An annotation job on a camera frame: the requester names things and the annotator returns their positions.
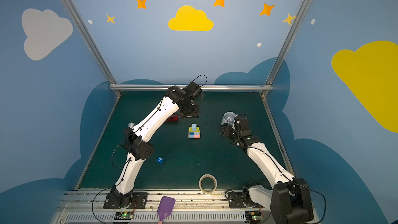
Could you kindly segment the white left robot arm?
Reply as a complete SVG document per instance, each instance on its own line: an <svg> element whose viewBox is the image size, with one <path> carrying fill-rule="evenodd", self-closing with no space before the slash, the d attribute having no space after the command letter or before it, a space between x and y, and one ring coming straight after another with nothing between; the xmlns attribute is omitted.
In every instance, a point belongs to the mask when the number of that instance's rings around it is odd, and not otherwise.
<svg viewBox="0 0 398 224"><path fill-rule="evenodd" d="M125 129L126 162L119 179L110 189L105 209L126 209L133 202L133 189L143 163L154 153L150 140L155 132L175 113L182 118L198 118L199 105L195 103L202 88L195 82L186 87L172 86L156 107L138 124Z"/></svg>

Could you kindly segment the blue number seven cube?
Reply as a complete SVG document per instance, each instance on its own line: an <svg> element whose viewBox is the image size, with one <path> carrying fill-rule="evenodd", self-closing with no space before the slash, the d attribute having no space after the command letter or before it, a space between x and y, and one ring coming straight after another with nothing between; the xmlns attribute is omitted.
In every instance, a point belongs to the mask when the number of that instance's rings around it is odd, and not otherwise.
<svg viewBox="0 0 398 224"><path fill-rule="evenodd" d="M157 163L162 164L164 161L164 159L162 157L158 157L157 158Z"/></svg>

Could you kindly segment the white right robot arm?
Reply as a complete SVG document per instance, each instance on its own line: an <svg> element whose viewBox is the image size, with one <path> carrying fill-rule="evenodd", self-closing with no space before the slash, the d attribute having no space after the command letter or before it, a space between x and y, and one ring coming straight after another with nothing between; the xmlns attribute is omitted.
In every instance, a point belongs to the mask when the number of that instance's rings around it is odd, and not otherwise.
<svg viewBox="0 0 398 224"><path fill-rule="evenodd" d="M260 138L252 134L246 116L225 113L220 133L256 163L271 186L244 186L241 198L246 208L264 207L277 224L304 224L314 219L308 183L296 178L272 156Z"/></svg>

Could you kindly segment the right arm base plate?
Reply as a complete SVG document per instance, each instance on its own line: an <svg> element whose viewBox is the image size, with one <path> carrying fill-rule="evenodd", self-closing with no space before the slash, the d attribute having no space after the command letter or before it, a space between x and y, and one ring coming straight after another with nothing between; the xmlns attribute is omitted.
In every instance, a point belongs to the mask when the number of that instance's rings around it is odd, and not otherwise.
<svg viewBox="0 0 398 224"><path fill-rule="evenodd" d="M242 192L228 191L226 192L226 198L229 204L229 208L260 208L261 205L258 203L249 202L245 200Z"/></svg>

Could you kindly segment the lime green wooden block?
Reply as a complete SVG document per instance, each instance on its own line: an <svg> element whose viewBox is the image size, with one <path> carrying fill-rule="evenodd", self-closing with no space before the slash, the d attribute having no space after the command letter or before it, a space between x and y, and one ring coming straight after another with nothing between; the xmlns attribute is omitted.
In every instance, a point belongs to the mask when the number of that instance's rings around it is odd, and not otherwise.
<svg viewBox="0 0 398 224"><path fill-rule="evenodd" d="M199 133L200 129L198 126L190 126L189 127L189 133Z"/></svg>

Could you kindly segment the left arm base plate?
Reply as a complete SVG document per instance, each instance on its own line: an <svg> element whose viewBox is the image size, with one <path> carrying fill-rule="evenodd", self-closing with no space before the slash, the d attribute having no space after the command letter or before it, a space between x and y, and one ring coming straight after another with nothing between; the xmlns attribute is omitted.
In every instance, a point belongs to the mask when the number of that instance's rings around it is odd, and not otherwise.
<svg viewBox="0 0 398 224"><path fill-rule="evenodd" d="M108 193L103 209L144 209L147 193L129 193L126 195Z"/></svg>

